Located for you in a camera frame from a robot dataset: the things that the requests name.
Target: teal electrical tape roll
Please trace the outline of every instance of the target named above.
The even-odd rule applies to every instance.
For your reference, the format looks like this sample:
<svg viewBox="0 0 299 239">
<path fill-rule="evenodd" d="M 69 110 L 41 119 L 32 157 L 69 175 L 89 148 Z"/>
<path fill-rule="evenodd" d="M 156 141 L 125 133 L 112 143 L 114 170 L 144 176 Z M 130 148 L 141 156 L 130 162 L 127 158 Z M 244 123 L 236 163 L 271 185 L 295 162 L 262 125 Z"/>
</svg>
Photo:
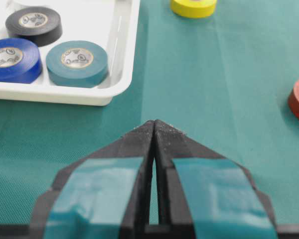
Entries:
<svg viewBox="0 0 299 239">
<path fill-rule="evenodd" d="M 68 41 L 50 50 L 46 57 L 49 77 L 58 86 L 92 88 L 108 74 L 108 56 L 99 45 Z"/>
</svg>

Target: tape roll label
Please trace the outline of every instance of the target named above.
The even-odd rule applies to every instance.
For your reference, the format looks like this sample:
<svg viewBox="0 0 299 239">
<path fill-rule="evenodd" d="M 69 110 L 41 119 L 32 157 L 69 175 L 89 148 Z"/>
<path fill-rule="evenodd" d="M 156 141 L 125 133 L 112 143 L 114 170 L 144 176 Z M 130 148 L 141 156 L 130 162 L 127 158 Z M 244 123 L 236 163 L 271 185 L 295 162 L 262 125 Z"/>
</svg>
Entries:
<svg viewBox="0 0 299 239">
<path fill-rule="evenodd" d="M 15 47 L 0 48 L 0 68 L 11 67 L 18 64 L 23 58 L 23 53 Z"/>
<path fill-rule="evenodd" d="M 93 54 L 84 48 L 68 49 L 61 56 L 62 63 L 70 68 L 81 69 L 89 66 L 93 62 Z"/>
<path fill-rule="evenodd" d="M 26 28 L 36 28 L 44 26 L 48 22 L 48 17 L 42 13 L 32 12 L 23 15 L 19 19 L 19 24 Z"/>
</svg>

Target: black electrical tape roll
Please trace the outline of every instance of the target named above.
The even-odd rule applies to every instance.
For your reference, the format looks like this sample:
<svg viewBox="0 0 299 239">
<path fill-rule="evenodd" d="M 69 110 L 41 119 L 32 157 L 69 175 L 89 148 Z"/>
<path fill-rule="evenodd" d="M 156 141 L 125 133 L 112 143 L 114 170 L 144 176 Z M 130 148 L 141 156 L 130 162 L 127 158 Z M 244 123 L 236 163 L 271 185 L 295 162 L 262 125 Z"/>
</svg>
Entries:
<svg viewBox="0 0 299 239">
<path fill-rule="evenodd" d="M 62 35 L 60 15 L 46 7 L 28 7 L 11 14 L 5 21 L 9 37 L 24 38 L 37 46 L 48 45 Z"/>
</svg>

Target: table surface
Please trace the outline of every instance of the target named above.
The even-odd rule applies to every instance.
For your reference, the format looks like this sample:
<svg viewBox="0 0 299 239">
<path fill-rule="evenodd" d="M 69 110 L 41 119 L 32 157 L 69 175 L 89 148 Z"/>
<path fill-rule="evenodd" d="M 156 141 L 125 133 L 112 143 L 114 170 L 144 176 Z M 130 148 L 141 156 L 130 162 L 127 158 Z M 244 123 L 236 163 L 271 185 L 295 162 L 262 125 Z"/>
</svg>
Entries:
<svg viewBox="0 0 299 239">
<path fill-rule="evenodd" d="M 0 224 L 28 223 L 59 169 L 154 119 L 246 166 L 278 223 L 299 223 L 297 79 L 299 0 L 220 0 L 208 19 L 142 0 L 133 82 L 108 106 L 0 100 Z"/>
</svg>

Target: white tray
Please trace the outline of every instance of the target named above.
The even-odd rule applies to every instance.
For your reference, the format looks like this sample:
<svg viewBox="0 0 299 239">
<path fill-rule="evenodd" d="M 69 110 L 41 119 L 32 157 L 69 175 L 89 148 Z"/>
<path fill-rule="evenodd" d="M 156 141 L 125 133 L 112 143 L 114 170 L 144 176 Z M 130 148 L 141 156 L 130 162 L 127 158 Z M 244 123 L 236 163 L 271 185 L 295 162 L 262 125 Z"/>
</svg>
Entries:
<svg viewBox="0 0 299 239">
<path fill-rule="evenodd" d="M 0 39 L 7 38 L 5 20 L 24 5 L 0 0 Z M 63 35 L 40 47 L 43 72 L 32 84 L 0 82 L 0 99 L 104 106 L 132 81 L 140 0 L 45 0 L 61 15 Z M 109 75 L 94 88 L 56 86 L 49 79 L 45 58 L 65 41 L 86 40 L 102 46 L 109 56 Z"/>
</svg>

